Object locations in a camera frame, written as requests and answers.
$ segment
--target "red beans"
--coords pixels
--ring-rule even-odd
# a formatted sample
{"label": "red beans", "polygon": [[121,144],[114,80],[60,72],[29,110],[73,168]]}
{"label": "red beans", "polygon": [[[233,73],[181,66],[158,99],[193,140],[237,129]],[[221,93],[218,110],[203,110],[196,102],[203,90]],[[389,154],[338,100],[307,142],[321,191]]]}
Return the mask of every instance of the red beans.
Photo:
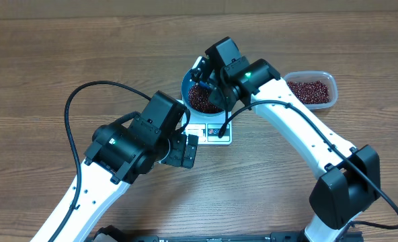
{"label": "red beans", "polygon": [[303,104],[326,104],[330,102],[329,90],[321,81],[312,83],[293,83],[289,81],[287,85]]}
{"label": "red beans", "polygon": [[194,85],[188,91],[188,102],[192,108],[205,114],[216,114],[221,112],[222,110],[220,108],[208,101],[210,95],[211,90],[199,85]]}

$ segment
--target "clear plastic container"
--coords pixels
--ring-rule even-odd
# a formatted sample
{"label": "clear plastic container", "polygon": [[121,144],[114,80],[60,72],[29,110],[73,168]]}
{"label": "clear plastic container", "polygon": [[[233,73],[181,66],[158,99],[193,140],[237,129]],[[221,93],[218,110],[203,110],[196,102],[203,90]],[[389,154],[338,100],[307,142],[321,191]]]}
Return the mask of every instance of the clear plastic container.
{"label": "clear plastic container", "polygon": [[336,87],[335,79],[327,72],[324,71],[297,71],[289,73],[284,77],[287,82],[291,81],[294,83],[312,83],[315,81],[321,81],[324,83],[329,90],[330,102],[326,104],[305,104],[310,110],[318,110],[323,108],[332,107],[338,99],[338,90]]}

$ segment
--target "wooden table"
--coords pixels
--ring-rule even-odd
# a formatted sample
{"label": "wooden table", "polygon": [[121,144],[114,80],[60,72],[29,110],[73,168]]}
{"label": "wooden table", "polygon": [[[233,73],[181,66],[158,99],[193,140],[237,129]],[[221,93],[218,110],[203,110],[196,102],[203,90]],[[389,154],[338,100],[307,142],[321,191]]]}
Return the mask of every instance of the wooden table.
{"label": "wooden table", "polygon": [[[74,88],[113,80],[180,97],[196,57],[225,36],[249,60],[264,58],[282,75],[331,73],[339,99],[316,115],[379,152],[382,188],[398,204],[398,12],[0,21],[0,241],[29,241],[75,176],[63,124]],[[71,108],[79,153],[98,126],[145,105],[116,87],[82,91]],[[304,228],[315,184],[307,164],[251,112],[233,125],[232,145],[200,147],[191,170],[156,165],[96,228],[164,236]],[[397,222],[382,199],[360,218]],[[398,231],[359,229],[367,241],[398,241]]]}

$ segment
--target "cable clip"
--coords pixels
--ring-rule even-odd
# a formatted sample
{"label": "cable clip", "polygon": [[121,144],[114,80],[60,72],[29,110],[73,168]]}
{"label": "cable clip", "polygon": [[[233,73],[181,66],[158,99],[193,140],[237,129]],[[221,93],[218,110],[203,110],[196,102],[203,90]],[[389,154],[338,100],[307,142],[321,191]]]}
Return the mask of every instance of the cable clip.
{"label": "cable clip", "polygon": [[292,105],[292,103],[287,103],[286,105],[284,105],[284,107],[285,107],[285,108],[292,108],[293,105]]}
{"label": "cable clip", "polygon": [[80,207],[80,204],[78,204],[78,205],[74,205],[74,204],[71,204],[70,206],[69,206],[69,209],[71,209],[71,210],[78,210],[78,208]]}

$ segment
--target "wire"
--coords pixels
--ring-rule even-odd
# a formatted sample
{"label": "wire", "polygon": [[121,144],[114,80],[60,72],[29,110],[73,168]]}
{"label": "wire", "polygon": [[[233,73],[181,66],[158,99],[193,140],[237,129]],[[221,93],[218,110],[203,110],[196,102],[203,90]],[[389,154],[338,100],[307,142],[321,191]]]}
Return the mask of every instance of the wire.
{"label": "wire", "polygon": [[176,130],[176,132],[178,132],[178,133],[182,133],[182,132],[184,132],[184,130],[187,128],[187,125],[190,123],[190,110],[188,109],[188,108],[186,108],[185,110],[184,110],[184,113],[186,114],[186,118],[187,118],[187,121],[186,121],[186,123],[181,127],[181,128],[178,128],[177,130]]}
{"label": "wire", "polygon": [[62,231],[63,227],[66,225],[66,223],[67,223],[69,217],[71,216],[72,212],[77,207],[79,193],[81,192],[81,164],[79,162],[77,148],[75,146],[75,142],[73,141],[71,127],[69,125],[69,106],[71,105],[73,97],[75,97],[75,95],[77,95],[77,93],[79,91],[81,91],[82,89],[84,89],[86,87],[89,87],[89,86],[92,86],[92,85],[100,85],[100,84],[106,84],[106,85],[113,85],[113,86],[121,87],[121,88],[127,89],[129,91],[132,91],[132,92],[144,97],[147,100],[151,100],[151,98],[149,96],[143,94],[142,92],[137,91],[137,90],[135,90],[135,89],[133,89],[133,88],[127,86],[127,85],[124,85],[124,84],[121,84],[121,83],[116,83],[116,82],[113,82],[113,81],[92,81],[92,82],[80,85],[68,97],[68,99],[66,101],[66,105],[65,105],[65,128],[66,128],[67,138],[69,139],[69,144],[71,146],[73,159],[75,161],[75,167],[77,168],[77,186],[76,186],[75,195],[73,196],[73,200],[72,200],[71,206],[69,207],[64,219],[62,220],[62,222],[60,223],[60,225],[58,226],[58,228],[56,229],[54,234],[51,236],[49,242],[53,242],[57,238],[58,234]]}
{"label": "wire", "polygon": [[131,112],[129,114],[126,114],[126,115],[123,115],[123,116],[117,118],[115,121],[113,121],[113,123],[123,124],[129,120],[132,120],[134,117],[140,116],[140,115],[141,115],[140,112],[134,111],[134,112]]}
{"label": "wire", "polygon": [[169,139],[167,139],[167,152],[166,152],[166,155],[164,156],[164,158],[162,158],[162,159],[160,159],[160,160],[158,160],[158,161],[156,161],[157,163],[160,163],[161,164],[161,161],[162,160],[164,160],[164,159],[166,159],[167,158],[167,156],[170,154],[170,152],[171,152],[171,141],[169,141]]}
{"label": "wire", "polygon": [[[362,171],[359,170],[347,157],[345,157],[337,148],[334,144],[332,144],[326,136],[319,130],[319,128],[314,124],[313,121],[311,121],[307,115],[305,115],[302,111],[300,111],[298,108],[294,107],[291,103],[286,103],[278,100],[264,100],[264,101],[257,101],[253,102],[252,104],[249,104],[248,106],[245,106],[241,108],[240,110],[236,111],[231,117],[225,121],[225,123],[222,125],[227,126],[227,124],[234,119],[238,114],[241,112],[250,109],[256,105],[260,104],[279,104],[283,105],[285,108],[290,108],[291,110],[295,111],[297,114],[299,114],[304,120],[313,128],[313,130],[323,139],[323,141],[329,146],[329,148],[335,152],[346,164],[350,166],[368,185],[370,185],[375,191],[377,191],[383,199],[390,205],[390,207],[396,212],[398,216],[398,206],[386,195],[380,188],[378,188]],[[348,223],[348,226],[354,226],[354,225],[367,225],[370,227],[376,227],[380,229],[398,229],[398,225],[381,225],[377,223],[371,223],[371,222],[366,222],[366,221],[352,221]]]}
{"label": "wire", "polygon": [[[223,76],[223,68],[220,69],[220,80],[221,83],[223,84],[224,88],[227,88],[227,84],[225,81],[225,77]],[[226,101],[226,96],[224,95],[223,91],[221,90],[221,88],[219,86],[216,87],[218,92],[220,93],[220,96],[223,100],[223,103],[225,105],[225,123],[229,123],[227,122],[228,116],[229,116],[229,111],[227,111],[227,101]],[[227,129],[227,125],[221,126],[220,131],[218,132],[218,137],[222,138],[223,135],[226,133],[226,129]]]}

